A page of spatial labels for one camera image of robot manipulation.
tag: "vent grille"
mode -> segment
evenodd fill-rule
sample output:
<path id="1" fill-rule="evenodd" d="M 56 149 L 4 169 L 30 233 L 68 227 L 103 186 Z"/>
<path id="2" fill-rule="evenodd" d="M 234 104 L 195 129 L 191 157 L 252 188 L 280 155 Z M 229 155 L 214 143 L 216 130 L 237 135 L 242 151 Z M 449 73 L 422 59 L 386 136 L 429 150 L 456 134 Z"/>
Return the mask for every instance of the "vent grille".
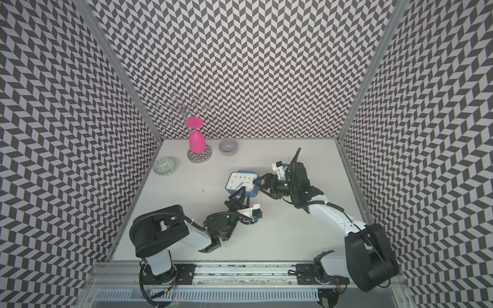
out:
<path id="1" fill-rule="evenodd" d="M 160 291 L 152 289 L 151 294 L 154 295 Z M 173 294 L 173 290 L 165 293 L 161 297 L 155 298 L 155 301 L 171 301 L 179 300 L 182 302 L 313 302 L 318 301 L 318 292 L 311 288 L 292 288 L 292 289 L 177 289 Z"/>
<path id="2" fill-rule="evenodd" d="M 132 289 L 102 289 L 98 291 L 96 300 L 115 301 L 131 299 Z"/>

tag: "metal stand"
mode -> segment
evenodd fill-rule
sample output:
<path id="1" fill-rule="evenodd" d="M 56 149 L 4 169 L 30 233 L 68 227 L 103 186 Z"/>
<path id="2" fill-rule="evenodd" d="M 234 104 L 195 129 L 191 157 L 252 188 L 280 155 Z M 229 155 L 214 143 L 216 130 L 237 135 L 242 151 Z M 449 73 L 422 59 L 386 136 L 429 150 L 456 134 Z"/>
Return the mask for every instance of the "metal stand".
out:
<path id="1" fill-rule="evenodd" d="M 175 118 L 181 117 L 183 124 L 186 126 L 186 120 L 190 118 L 190 114 L 192 113 L 190 111 L 191 108 L 198 108 L 199 112 L 207 111 L 209 110 L 208 106 L 197 106 L 198 101 L 202 98 L 202 94 L 194 94 L 192 96 L 191 104 L 187 105 L 184 100 L 182 99 L 180 94 L 173 94 L 171 93 L 171 104 L 169 105 L 169 108 L 171 108 L 173 111 L 177 113 L 176 116 L 173 116 L 169 119 L 166 119 L 164 122 L 164 127 L 167 129 L 172 128 L 171 121 L 174 120 Z M 161 108 L 161 112 L 164 113 L 165 110 L 165 105 L 160 104 L 159 107 Z M 188 133 L 192 133 L 192 129 L 188 128 Z"/>
<path id="2" fill-rule="evenodd" d="M 187 151 L 188 160 L 194 164 L 201 164 L 209 160 L 212 156 L 212 148 L 206 144 L 206 150 L 202 153 L 194 153 L 190 149 Z"/>

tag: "blue alarm clock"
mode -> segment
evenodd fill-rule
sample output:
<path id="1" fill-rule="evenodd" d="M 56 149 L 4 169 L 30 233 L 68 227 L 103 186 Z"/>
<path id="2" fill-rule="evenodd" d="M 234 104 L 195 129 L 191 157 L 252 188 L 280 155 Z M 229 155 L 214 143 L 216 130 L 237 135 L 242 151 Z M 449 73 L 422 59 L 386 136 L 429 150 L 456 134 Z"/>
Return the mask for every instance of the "blue alarm clock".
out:
<path id="1" fill-rule="evenodd" d="M 253 171 L 238 170 L 232 172 L 229 176 L 228 182 L 226 183 L 226 190 L 228 193 L 234 194 L 241 187 L 245 187 L 245 196 L 256 197 L 260 187 L 253 184 L 253 180 L 258 178 L 258 174 Z"/>

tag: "chevron pattern wall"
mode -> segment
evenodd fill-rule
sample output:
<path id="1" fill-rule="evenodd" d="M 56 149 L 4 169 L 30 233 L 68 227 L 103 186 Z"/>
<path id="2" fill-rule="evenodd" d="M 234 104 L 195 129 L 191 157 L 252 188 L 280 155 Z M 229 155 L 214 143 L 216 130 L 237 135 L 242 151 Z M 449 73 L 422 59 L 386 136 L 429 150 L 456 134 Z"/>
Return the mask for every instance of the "chevron pattern wall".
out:
<path id="1" fill-rule="evenodd" d="M 493 307 L 492 12 L 411 1 L 344 140 L 420 307 Z"/>
<path id="2" fill-rule="evenodd" d="M 69 0 L 2 0 L 0 22 L 0 307 L 66 307 L 157 141 Z"/>
<path id="3" fill-rule="evenodd" d="M 89 0 L 164 138 L 171 92 L 204 96 L 206 137 L 335 137 L 394 2 Z"/>

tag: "mounting plate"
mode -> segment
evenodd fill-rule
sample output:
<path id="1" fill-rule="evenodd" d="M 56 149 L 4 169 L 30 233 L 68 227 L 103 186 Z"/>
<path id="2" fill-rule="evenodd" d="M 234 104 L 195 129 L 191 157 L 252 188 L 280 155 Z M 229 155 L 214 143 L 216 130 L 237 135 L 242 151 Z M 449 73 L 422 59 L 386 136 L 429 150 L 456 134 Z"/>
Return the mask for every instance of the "mounting plate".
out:
<path id="1" fill-rule="evenodd" d="M 190 285 L 192 284 L 193 276 L 195 274 L 195 264 L 174 264 L 178 275 L 176 276 L 177 285 Z M 142 277 L 144 285 L 161 285 L 153 275 L 146 275 Z"/>
<path id="2" fill-rule="evenodd" d="M 313 268 L 313 264 L 307 264 L 307 263 L 296 264 L 296 272 L 298 273 L 296 275 L 296 279 L 298 280 L 298 285 L 309 285 L 309 284 L 336 285 L 337 284 L 336 276 L 333 276 L 333 279 L 329 283 L 322 284 L 318 282 L 318 280 L 315 279 L 315 270 Z M 339 277 L 339 284 L 340 285 L 349 284 L 349 278 Z"/>

